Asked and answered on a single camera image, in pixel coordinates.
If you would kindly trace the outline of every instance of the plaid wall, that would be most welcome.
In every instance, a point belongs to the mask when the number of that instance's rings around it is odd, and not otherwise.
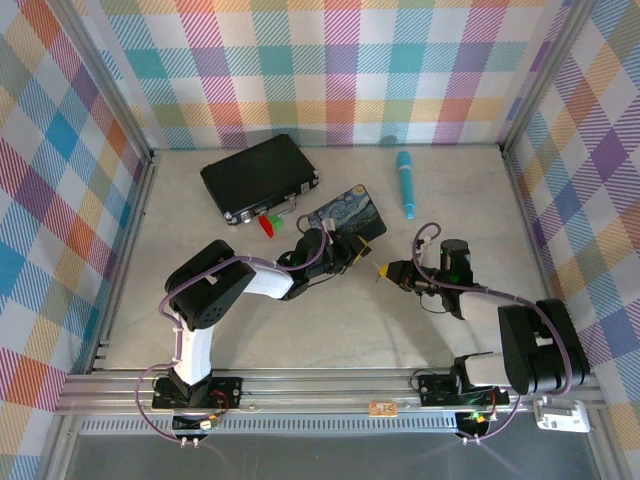
[[[599,2],[516,154],[546,269],[640,478],[640,1]]]
[[[44,0],[0,1],[0,479],[29,479],[142,163]]]
[[[538,21],[561,4],[74,3],[150,142],[174,149],[244,147],[281,132],[302,145],[495,143],[517,72],[534,62],[523,54],[544,40]]]
[[[544,38],[544,41],[542,42],[542,45],[540,45],[540,49],[538,50],[535,60],[529,67],[529,71],[527,72],[527,75],[524,81],[520,85],[520,89],[518,90],[518,95],[516,96],[516,99],[511,104],[511,108],[509,109],[509,113],[507,115],[507,120],[504,122],[504,124],[502,125],[502,128],[500,129],[500,134],[498,135],[498,143],[503,143],[507,139],[507,135],[509,135],[509,131],[511,130],[511,127],[513,126],[513,122],[516,119],[516,115],[518,114],[518,112],[520,112],[520,108],[522,107],[522,102],[524,101],[525,98],[527,98],[527,95],[531,91],[531,88],[533,87],[538,77],[538,70],[542,66],[544,59],[549,53],[549,49],[551,48],[551,45],[553,44],[558,34],[562,30],[562,27],[564,26],[564,22],[567,19],[567,16],[569,15],[569,11],[571,10],[571,7],[573,4],[574,4],[574,0],[562,1],[562,6],[556,13],[556,16],[553,19],[551,28],[547,32],[547,35]]]

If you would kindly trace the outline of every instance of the wire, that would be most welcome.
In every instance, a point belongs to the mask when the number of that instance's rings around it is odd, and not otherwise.
[[[437,313],[438,315],[442,315],[443,313],[449,313],[449,310],[444,310],[442,312],[436,312],[434,310],[429,310],[428,308],[425,308],[424,305],[422,304],[422,298],[424,297],[424,295],[420,295],[420,307],[422,307],[422,309],[425,312],[429,312],[429,313]]]
[[[296,221],[296,226],[298,227],[298,230],[300,232],[303,232],[303,230],[300,227],[300,221],[303,218],[308,218],[311,215],[301,215],[300,217],[298,217],[298,220]],[[249,262],[253,262],[256,264],[260,264],[260,265],[264,265],[270,268],[275,268],[277,270],[281,270],[283,272],[293,272],[295,270],[302,270],[304,268],[307,268],[310,265],[313,265],[315,263],[315,261],[320,258],[320,256],[324,253],[324,248],[327,244],[327,237],[328,237],[328,233],[324,227],[324,225],[322,224],[322,222],[320,222],[320,227],[321,227],[321,231],[322,231],[322,239],[320,241],[320,247],[318,248],[318,251],[316,252],[316,254],[308,261],[306,261],[305,263],[301,264],[301,265],[296,265],[294,267],[285,267],[283,265],[279,265],[276,262],[271,262],[269,260],[264,260],[262,258],[258,258],[258,257],[251,257],[251,256],[235,256],[232,258],[229,258],[228,260],[225,260],[223,262],[218,263],[217,265],[205,270],[202,273],[199,273],[198,275],[196,275],[195,277],[190,278],[189,280],[187,280],[184,283],[181,283],[180,285],[178,285],[177,287],[175,287],[173,290],[171,290],[160,302],[160,305],[158,306],[158,312],[160,313],[161,316],[163,316],[164,318],[166,318],[167,320],[170,320],[175,328],[175,332],[176,332],[176,344],[175,344],[175,354],[174,354],[174,360],[171,363],[159,363],[156,365],[152,365],[151,367],[149,367],[148,369],[146,369],[144,372],[142,372],[142,374],[140,375],[140,377],[138,377],[138,381],[136,382],[136,386],[134,389],[134,400],[135,400],[135,404],[136,404],[136,408],[138,409],[138,412],[140,413],[140,416],[142,416],[142,419],[147,423],[147,425],[149,425],[149,428],[151,428],[154,432],[156,432],[158,435],[160,435],[161,437],[170,440],[172,442],[175,443],[180,443],[181,445],[185,445],[185,444],[189,444],[189,445],[197,445],[196,443],[194,443],[192,440],[187,440],[186,438],[182,438],[182,439],[178,439],[175,435],[170,435],[166,432],[163,432],[162,430],[160,430],[158,427],[156,427],[151,420],[149,419],[149,417],[144,413],[144,409],[142,408],[142,403],[140,402],[140,385],[142,384],[142,381],[144,380],[144,378],[149,375],[149,373],[155,371],[155,370],[168,370],[170,368],[173,368],[175,366],[177,366],[180,361],[182,360],[182,323],[178,318],[175,318],[173,315],[171,315],[169,312],[166,311],[166,306],[169,304],[169,302],[176,296],[178,295],[180,292],[184,291],[185,289],[189,288],[190,286],[198,283],[200,280],[210,276],[210,275],[214,275],[215,273],[219,272],[220,270],[222,270],[223,268],[228,267],[229,265],[232,265],[233,263],[236,262],[245,262],[245,263],[249,263]]]
[[[491,406],[491,416],[495,417],[498,415],[498,408],[496,406],[496,403],[497,403],[496,392],[494,392],[493,390],[491,390],[491,402],[493,404]]]
[[[169,375],[167,375],[166,373],[159,373],[158,375],[156,375],[155,377],[153,377],[153,380],[151,380],[151,389],[155,390],[156,389],[156,383],[158,382],[159,379],[161,378],[169,378]]]
[[[194,420],[193,422],[189,422],[186,425],[183,425],[183,427],[182,427],[183,429],[188,429],[188,428],[191,428],[191,427],[195,427],[196,425],[200,425],[202,422],[204,422],[206,420],[212,420],[212,419],[216,418],[216,416],[220,421],[222,421],[223,415],[225,413],[227,413],[229,411],[229,409],[231,408],[231,404],[229,403],[229,397],[227,397],[226,393],[221,392],[220,390],[213,390],[210,393],[210,395],[211,396],[219,395],[219,396],[224,398],[225,405],[226,405],[224,412],[219,412],[217,414],[209,414],[209,415],[206,415],[206,416],[204,416],[202,418],[199,418],[198,420]]]
[[[520,402],[522,401],[522,396],[518,395],[518,398],[516,399],[516,404],[513,407],[513,410],[511,410],[509,412],[509,416],[507,417],[507,419],[504,421],[504,423],[502,425],[500,425],[497,429],[495,429],[493,432],[491,433],[485,433],[482,436],[479,436],[477,438],[477,440],[486,440],[488,438],[494,437],[497,434],[499,434],[500,432],[502,432],[505,428],[507,428],[507,426],[513,421],[513,419],[516,416],[516,413],[518,413],[518,407],[520,406]],[[469,435],[466,432],[463,432],[462,430],[458,430],[458,433],[460,433],[461,435],[463,435],[466,438],[470,438],[470,439],[474,439],[476,440],[476,437],[473,435]]]
[[[333,275],[331,275],[330,277],[325,278],[324,280],[320,280],[319,282],[312,283],[307,288],[315,287],[316,285],[320,285],[321,283],[328,282],[329,280],[331,280],[333,278],[336,278],[336,274],[335,273]]]
[[[419,389],[413,386],[413,379],[416,377],[416,374],[420,372],[427,372],[429,375],[438,375],[436,372],[434,372],[433,370],[429,370],[428,368],[419,368],[416,371],[414,371],[409,377],[409,388],[411,388],[411,390],[413,390],[416,393],[421,393],[421,392]]]
[[[493,387],[484,388],[482,390],[474,390],[473,392],[462,392],[462,393],[459,393],[458,396],[464,397],[465,395],[482,395],[487,392],[493,392]]]
[[[270,216],[282,218],[283,215],[293,212],[296,209],[296,197],[290,197],[289,202],[291,203],[291,206],[289,208],[285,208],[284,210],[278,213],[272,213]]]

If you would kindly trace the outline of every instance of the white device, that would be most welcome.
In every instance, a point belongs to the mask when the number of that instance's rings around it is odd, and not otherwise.
[[[186,384],[194,385],[211,371],[210,352],[215,325],[192,332],[183,318],[178,314],[174,316],[182,323],[182,355],[174,369]]]
[[[544,396],[533,402],[536,423],[543,430],[588,433],[587,408],[580,400]]]
[[[480,292],[465,292],[460,295],[460,311],[462,317],[474,324],[482,324],[487,328],[500,329],[498,308],[513,305],[513,301]],[[552,340],[536,338],[538,345],[550,343]],[[501,352],[490,352],[467,358],[464,363],[469,383],[476,387],[495,386],[510,388]]]
[[[293,278],[287,272],[253,262],[247,265],[256,272],[256,275],[244,289],[244,293],[257,293],[278,300],[284,297],[293,285]]]

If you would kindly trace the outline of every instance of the blue marker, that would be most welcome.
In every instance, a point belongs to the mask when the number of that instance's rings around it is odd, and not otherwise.
[[[409,152],[398,153],[398,173],[400,174],[400,184],[402,185],[402,199],[404,201],[404,209],[407,212],[407,219],[413,220],[413,210],[415,203],[413,202],[413,182],[411,181],[411,157]]]

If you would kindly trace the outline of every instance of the mouse pad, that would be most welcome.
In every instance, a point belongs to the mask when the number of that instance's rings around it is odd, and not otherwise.
[[[351,190],[334,198],[313,212],[321,219],[333,219],[338,233],[354,233],[367,242],[387,231],[380,212],[373,204],[364,185],[356,185]],[[317,220],[309,217],[309,225],[319,227]]]

